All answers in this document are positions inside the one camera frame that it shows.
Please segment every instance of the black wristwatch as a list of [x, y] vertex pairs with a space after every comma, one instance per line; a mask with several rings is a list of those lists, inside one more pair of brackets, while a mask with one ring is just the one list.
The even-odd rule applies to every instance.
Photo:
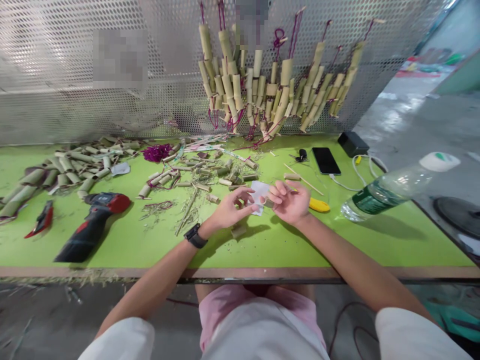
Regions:
[[203, 248], [208, 242], [208, 240], [204, 240], [200, 237], [199, 229], [200, 224], [197, 222], [195, 226], [188, 230], [187, 233], [184, 235], [185, 239], [187, 239], [188, 242], [197, 249]]

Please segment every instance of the black phone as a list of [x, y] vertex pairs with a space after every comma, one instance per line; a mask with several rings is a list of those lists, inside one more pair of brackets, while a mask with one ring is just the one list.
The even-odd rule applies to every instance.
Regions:
[[320, 169], [320, 173], [328, 175], [341, 175], [341, 171], [337, 162], [328, 147], [314, 147], [312, 148], [316, 163]]

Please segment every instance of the green bottle label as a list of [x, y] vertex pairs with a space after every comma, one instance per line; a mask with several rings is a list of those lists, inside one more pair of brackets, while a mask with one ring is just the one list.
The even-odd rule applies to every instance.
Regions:
[[365, 186], [362, 190], [353, 195], [351, 199], [357, 208], [370, 215], [377, 215], [394, 207], [393, 205], [386, 204], [374, 198], [370, 193], [368, 186]]

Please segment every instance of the pink shorts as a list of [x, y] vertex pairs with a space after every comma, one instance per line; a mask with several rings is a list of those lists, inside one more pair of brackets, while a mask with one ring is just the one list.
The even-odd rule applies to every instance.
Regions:
[[[200, 348], [205, 351], [218, 324], [236, 307], [257, 296], [243, 285], [223, 285], [209, 293], [199, 304], [201, 335]], [[325, 349], [324, 336], [317, 325], [317, 308], [308, 297], [286, 288], [272, 285], [265, 298], [291, 311], [302, 323], [317, 334]]]

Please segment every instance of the white sleeve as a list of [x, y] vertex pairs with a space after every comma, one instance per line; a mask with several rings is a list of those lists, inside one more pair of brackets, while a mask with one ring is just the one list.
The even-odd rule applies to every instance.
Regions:
[[382, 359], [473, 360], [441, 328], [405, 309], [380, 310], [375, 328]]
[[116, 322], [94, 340], [78, 360], [150, 360], [155, 330], [139, 317]]

